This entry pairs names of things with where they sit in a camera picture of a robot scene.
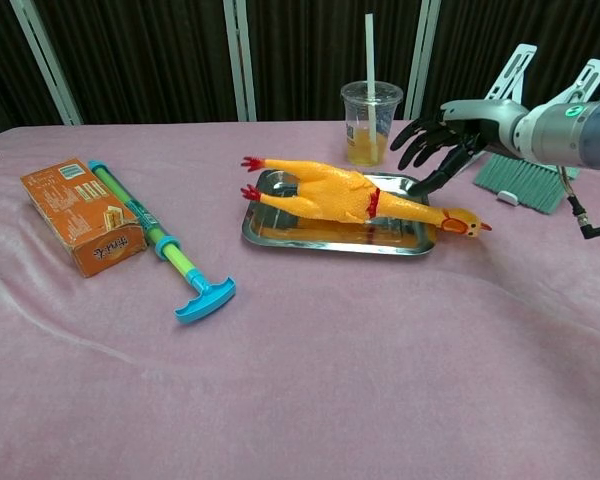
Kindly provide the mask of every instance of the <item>table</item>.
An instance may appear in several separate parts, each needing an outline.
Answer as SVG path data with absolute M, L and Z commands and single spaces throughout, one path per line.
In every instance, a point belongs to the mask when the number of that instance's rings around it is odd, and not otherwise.
M 471 183 L 479 162 L 431 203 L 493 231 L 426 256 L 241 238 L 258 175 L 242 157 L 346 166 L 343 129 L 0 134 L 0 480 L 600 479 L 600 238 L 566 203 L 498 202 Z M 19 180 L 71 156 L 107 162 L 236 297 L 182 327 L 194 294 L 151 252 L 82 278 Z M 600 172 L 575 187 L 600 225 Z

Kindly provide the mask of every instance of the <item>plastic cup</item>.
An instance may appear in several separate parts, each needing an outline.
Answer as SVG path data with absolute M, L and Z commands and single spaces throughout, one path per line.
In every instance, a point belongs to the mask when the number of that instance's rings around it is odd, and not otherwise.
M 347 160 L 353 165 L 368 167 L 384 161 L 393 116 L 402 101 L 400 87 L 386 82 L 375 82 L 375 87 L 373 98 L 369 98 L 364 80 L 348 83 L 340 90 L 345 108 Z M 370 106 L 375 108 L 376 113 L 375 145 L 369 126 Z

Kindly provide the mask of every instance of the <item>metal tray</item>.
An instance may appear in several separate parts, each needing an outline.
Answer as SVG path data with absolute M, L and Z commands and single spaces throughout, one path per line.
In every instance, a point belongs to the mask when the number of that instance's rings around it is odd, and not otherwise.
M 428 198 L 410 197 L 414 180 L 405 175 L 367 173 L 381 190 L 428 205 Z M 295 195 L 296 179 L 285 172 L 266 170 L 258 178 L 263 193 Z M 435 227 L 393 218 L 374 218 L 365 224 L 347 224 L 296 217 L 259 202 L 250 202 L 242 222 L 242 234 L 250 242 L 267 247 L 308 248 L 345 252 L 422 255 L 435 246 Z

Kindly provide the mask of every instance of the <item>cardboard box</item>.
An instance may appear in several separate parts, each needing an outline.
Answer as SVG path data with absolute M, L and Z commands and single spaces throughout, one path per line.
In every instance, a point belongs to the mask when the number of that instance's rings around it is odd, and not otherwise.
M 135 215 L 77 158 L 20 180 L 85 277 L 147 248 Z

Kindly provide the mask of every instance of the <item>yellow rubber chicken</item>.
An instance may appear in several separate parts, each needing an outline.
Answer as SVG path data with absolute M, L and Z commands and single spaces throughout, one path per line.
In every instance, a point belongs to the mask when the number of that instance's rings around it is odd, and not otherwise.
M 298 180 L 297 195 L 276 197 L 247 185 L 244 198 L 270 205 L 292 215 L 341 223 L 365 223 L 374 217 L 391 217 L 435 225 L 445 232 L 477 237 L 491 227 L 468 210 L 437 208 L 405 200 L 380 190 L 360 172 L 325 163 L 245 157 L 249 171 L 271 168 Z

